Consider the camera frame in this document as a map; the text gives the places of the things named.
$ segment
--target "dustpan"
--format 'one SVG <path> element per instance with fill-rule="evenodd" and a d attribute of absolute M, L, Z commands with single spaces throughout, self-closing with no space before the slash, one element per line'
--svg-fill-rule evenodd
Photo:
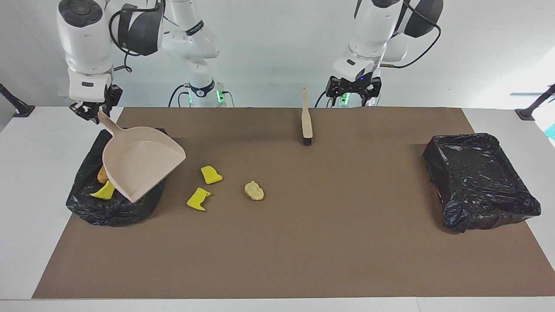
<path fill-rule="evenodd" d="M 122 129 L 102 110 L 99 121 L 113 138 L 102 154 L 115 188 L 136 203 L 185 160 L 185 151 L 164 133 L 149 127 Z"/>

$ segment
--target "sponge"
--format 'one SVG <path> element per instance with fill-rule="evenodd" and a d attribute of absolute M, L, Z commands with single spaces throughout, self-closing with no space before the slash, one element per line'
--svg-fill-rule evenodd
<path fill-rule="evenodd" d="M 203 173 L 204 180 L 208 185 L 220 182 L 224 179 L 224 177 L 219 175 L 218 172 L 216 172 L 216 169 L 214 169 L 212 166 L 200 168 L 200 171 Z"/>
<path fill-rule="evenodd" d="M 112 182 L 108 180 L 106 181 L 106 185 L 104 185 L 98 192 L 91 194 L 90 196 L 105 200 L 111 200 L 112 195 L 114 195 L 114 191 L 114 184 L 112 184 Z"/>
<path fill-rule="evenodd" d="M 193 196 L 191 196 L 191 198 L 189 198 L 189 200 L 187 200 L 187 206 L 189 206 L 191 208 L 195 208 L 196 210 L 200 210 L 200 211 L 205 212 L 206 209 L 204 209 L 201 206 L 201 204 L 210 195 L 212 195 L 212 194 L 209 191 L 204 190 L 202 188 L 198 188 L 198 189 L 196 189 L 195 194 L 193 194 Z"/>

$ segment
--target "black pole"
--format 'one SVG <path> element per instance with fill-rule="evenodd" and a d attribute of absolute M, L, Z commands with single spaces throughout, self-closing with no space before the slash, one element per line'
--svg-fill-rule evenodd
<path fill-rule="evenodd" d="M 555 93 L 555 84 L 550 86 L 549 90 L 539 96 L 539 98 L 528 108 L 526 109 L 516 109 L 517 115 L 522 120 L 531 120 L 534 121 L 534 117 L 532 117 L 532 113 L 536 108 L 538 108 L 543 102 L 545 102 L 548 98 L 550 98 Z"/>
<path fill-rule="evenodd" d="M 35 109 L 34 105 L 27 105 L 24 101 L 18 99 L 0 83 L 0 94 L 2 94 L 15 108 L 14 117 L 27 117 Z"/>

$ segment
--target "brush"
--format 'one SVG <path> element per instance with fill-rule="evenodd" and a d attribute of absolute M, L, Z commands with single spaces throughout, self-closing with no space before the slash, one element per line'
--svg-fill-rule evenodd
<path fill-rule="evenodd" d="M 302 143 L 305 146 L 312 145 L 312 120 L 310 119 L 308 97 L 306 88 L 302 89 Z"/>

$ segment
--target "beige lump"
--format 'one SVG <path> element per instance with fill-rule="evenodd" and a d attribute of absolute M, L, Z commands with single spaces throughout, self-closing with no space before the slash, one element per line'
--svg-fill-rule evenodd
<path fill-rule="evenodd" d="M 258 183 L 254 182 L 254 181 L 245 185 L 245 193 L 252 200 L 262 200 L 264 198 L 264 191 L 260 188 Z"/>
<path fill-rule="evenodd" d="M 108 175 L 106 174 L 106 168 L 104 165 L 102 165 L 102 168 L 98 172 L 97 180 L 102 184 L 106 184 L 106 182 L 108 182 Z"/>

